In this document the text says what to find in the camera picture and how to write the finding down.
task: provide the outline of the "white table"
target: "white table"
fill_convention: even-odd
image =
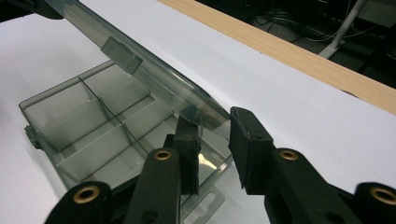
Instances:
[[[203,87],[224,108],[252,110],[277,147],[303,152],[335,186],[350,192],[363,181],[396,187],[396,117],[389,112],[159,2],[83,3]],[[0,223],[42,223],[65,190],[44,153],[34,150],[25,136],[18,103],[107,58],[67,21],[31,15],[0,23],[0,59]],[[227,200],[208,223],[265,219],[262,197],[239,189],[233,167],[217,186]]]

